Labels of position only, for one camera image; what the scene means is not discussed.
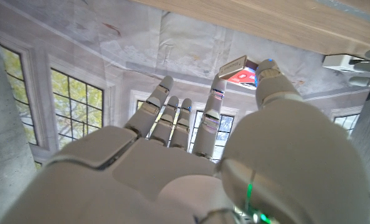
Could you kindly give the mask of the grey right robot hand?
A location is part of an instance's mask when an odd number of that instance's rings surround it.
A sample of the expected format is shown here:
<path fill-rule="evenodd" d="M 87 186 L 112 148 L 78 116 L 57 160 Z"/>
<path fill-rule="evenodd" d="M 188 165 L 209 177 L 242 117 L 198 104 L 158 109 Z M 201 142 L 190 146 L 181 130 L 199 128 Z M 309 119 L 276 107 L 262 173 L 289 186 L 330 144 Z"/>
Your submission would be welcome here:
<path fill-rule="evenodd" d="M 188 149 L 191 102 L 165 77 L 124 127 L 105 126 L 45 164 L 3 223 L 370 223 L 368 179 L 346 131 L 306 103 L 272 59 L 255 73 L 258 110 L 212 161 L 219 70 Z"/>

